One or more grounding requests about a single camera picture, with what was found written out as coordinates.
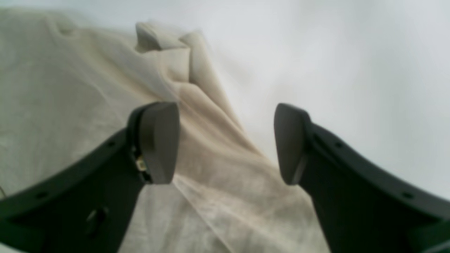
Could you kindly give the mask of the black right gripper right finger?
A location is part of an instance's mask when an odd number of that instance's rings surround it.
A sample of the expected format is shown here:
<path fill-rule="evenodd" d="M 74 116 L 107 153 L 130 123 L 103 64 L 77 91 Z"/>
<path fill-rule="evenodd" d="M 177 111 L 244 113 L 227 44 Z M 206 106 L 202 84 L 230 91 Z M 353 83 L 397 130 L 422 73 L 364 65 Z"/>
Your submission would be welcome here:
<path fill-rule="evenodd" d="M 448 253 L 450 204 L 384 171 L 307 111 L 280 103 L 280 175 L 307 192 L 332 253 Z"/>

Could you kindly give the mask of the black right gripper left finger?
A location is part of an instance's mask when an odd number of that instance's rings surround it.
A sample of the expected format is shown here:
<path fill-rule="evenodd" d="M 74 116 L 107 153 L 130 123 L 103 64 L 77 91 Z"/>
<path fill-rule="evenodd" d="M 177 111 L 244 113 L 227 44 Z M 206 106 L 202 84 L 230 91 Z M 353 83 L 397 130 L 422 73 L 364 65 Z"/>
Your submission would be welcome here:
<path fill-rule="evenodd" d="M 1 201 L 1 244 L 25 253 L 116 253 L 141 190 L 170 184 L 180 112 L 136 108 L 126 128 L 49 179 Z"/>

